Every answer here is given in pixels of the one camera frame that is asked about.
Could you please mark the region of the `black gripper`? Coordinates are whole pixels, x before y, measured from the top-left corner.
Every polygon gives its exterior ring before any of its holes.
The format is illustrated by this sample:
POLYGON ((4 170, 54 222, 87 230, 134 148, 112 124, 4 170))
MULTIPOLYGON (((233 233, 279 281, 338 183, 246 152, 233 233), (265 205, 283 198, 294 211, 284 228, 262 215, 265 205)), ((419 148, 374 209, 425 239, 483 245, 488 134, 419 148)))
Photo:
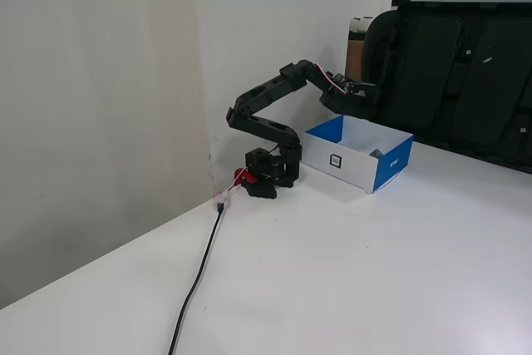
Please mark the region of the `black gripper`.
POLYGON ((332 82, 338 86, 330 86, 322 93, 319 100, 331 112, 338 115, 353 116, 359 119, 370 121, 377 112, 378 99, 381 90, 379 86, 360 82, 342 74, 332 77, 332 82))

